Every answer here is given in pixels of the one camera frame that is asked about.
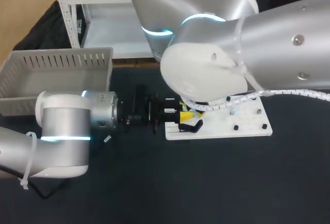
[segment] metal bolt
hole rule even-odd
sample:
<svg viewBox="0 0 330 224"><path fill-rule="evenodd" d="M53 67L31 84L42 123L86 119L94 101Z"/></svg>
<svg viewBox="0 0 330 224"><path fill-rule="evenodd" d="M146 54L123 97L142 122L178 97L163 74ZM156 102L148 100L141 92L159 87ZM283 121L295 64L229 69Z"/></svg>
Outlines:
<svg viewBox="0 0 330 224"><path fill-rule="evenodd" d="M293 44L295 46L300 46L304 44L304 42L305 42L305 37L303 35L297 35L293 38Z"/></svg>
<svg viewBox="0 0 330 224"><path fill-rule="evenodd" d="M306 72L300 72L298 74L298 79L304 81L304 80L307 80L309 78L309 74L306 73Z"/></svg>

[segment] black cable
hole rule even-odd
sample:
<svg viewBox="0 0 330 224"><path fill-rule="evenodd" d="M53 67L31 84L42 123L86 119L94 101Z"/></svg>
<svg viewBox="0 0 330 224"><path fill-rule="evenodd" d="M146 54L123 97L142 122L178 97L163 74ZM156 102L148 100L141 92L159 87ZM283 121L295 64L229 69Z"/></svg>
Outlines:
<svg viewBox="0 0 330 224"><path fill-rule="evenodd" d="M4 167L4 166L0 166L0 170L4 171L5 173L11 174L17 178L22 179L24 177L24 175L18 171L15 171L13 169ZM66 186L66 184L68 183L69 179L65 179L63 180L63 182L61 182L55 189L53 189L50 193L48 193L47 195L44 195L41 190L34 184L32 183L30 180L28 180L27 185L32 188L37 195L42 198L42 199L48 199L49 197L51 197L54 193L56 193L58 190L62 189L64 186Z"/></svg>

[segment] gray storage bin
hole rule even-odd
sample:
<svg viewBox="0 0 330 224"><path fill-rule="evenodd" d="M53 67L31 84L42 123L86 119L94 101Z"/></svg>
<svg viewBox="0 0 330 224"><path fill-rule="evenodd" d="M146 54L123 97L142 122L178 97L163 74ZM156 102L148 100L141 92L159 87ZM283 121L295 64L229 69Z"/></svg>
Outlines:
<svg viewBox="0 0 330 224"><path fill-rule="evenodd" d="M0 113L34 115L43 91L109 91L112 48L13 51L0 71Z"/></svg>

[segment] cable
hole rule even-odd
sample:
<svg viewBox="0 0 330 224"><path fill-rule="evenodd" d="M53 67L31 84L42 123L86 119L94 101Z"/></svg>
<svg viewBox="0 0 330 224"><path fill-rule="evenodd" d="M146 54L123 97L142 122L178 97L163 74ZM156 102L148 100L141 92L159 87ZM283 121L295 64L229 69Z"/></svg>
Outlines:
<svg viewBox="0 0 330 224"><path fill-rule="evenodd" d="M301 96L305 96L305 97L330 101L330 94L323 93L323 92L318 92L318 91L313 91L313 90L307 90L307 89L260 91L260 92L255 92L255 93L244 95L242 97L239 97L237 99L233 99L231 101L223 102L223 103L220 103L220 104L214 104L214 105L200 105L200 104L195 103L194 101L187 100L183 97L181 97L181 98L182 98L182 101L192 109L202 111L202 112L210 112L210 111L216 111L216 110L220 110L220 109L230 108L232 106L235 106L237 104L246 102L246 101L251 100L251 99L255 99L255 98L260 97L260 96L267 97L267 96L280 95L280 94L301 95Z"/></svg>
<svg viewBox="0 0 330 224"><path fill-rule="evenodd" d="M4 166L0 166L0 170L4 171L5 173L11 174L19 179L22 179L24 177L24 175L22 173L19 173L18 171L15 171L13 169L4 167ZM58 190L60 190L61 188L63 188L67 183L68 183L69 179L65 179L63 180L63 182L61 182L55 189L53 189L50 193L48 193L47 195L44 195L41 190L35 185L33 184L30 180L28 181L28 186L31 187L36 193L37 195L42 198L42 199L48 199L49 197L51 197L54 193L56 193Z"/></svg>

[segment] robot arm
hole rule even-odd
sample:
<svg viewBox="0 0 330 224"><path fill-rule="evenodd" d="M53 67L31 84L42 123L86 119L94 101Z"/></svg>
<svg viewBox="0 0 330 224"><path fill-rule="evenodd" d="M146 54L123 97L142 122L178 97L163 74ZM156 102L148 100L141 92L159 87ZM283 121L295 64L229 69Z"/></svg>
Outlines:
<svg viewBox="0 0 330 224"><path fill-rule="evenodd" d="M329 18L330 0L304 0L235 21L191 19L163 55L163 78L194 101L258 91L258 85L328 89Z"/></svg>
<svg viewBox="0 0 330 224"><path fill-rule="evenodd" d="M88 169L90 103L78 95L53 95L43 106L43 129L32 157L31 177L71 178ZM0 166L23 175L32 138L0 128Z"/></svg>

